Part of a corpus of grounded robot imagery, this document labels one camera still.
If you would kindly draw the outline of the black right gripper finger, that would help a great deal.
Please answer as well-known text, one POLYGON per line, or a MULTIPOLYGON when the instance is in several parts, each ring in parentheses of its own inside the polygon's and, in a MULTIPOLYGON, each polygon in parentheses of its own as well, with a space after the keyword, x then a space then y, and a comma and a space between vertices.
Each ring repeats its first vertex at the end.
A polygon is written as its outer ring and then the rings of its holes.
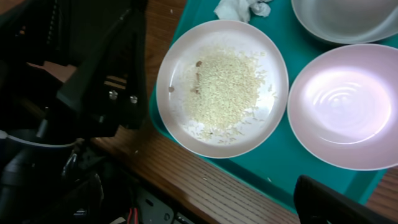
POLYGON ((306 175, 297 179, 294 205, 301 224, 397 224, 306 175))

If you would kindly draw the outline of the grey bowl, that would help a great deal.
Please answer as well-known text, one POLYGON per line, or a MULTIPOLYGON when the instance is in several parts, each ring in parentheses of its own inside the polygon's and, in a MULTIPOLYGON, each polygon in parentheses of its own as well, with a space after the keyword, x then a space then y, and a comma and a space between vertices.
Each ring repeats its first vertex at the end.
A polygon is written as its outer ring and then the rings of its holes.
POLYGON ((297 20, 334 44, 376 42, 397 34, 397 0, 292 0, 297 20))

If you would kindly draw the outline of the white napkin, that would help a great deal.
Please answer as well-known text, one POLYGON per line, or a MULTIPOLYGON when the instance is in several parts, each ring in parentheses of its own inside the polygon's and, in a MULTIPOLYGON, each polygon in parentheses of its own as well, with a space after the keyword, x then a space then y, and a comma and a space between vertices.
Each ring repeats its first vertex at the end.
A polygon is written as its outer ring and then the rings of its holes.
POLYGON ((248 23, 251 13, 268 17, 271 8, 268 2, 271 0, 221 0, 214 13, 221 20, 240 21, 248 23))

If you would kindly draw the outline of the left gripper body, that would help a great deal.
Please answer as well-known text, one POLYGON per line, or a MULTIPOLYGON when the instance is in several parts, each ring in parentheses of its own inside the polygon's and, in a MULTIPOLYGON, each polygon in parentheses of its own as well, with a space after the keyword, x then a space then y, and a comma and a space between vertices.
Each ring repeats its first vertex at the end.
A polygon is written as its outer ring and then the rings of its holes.
POLYGON ((23 1, 1 13, 1 129, 113 136, 147 109, 146 1, 23 1))

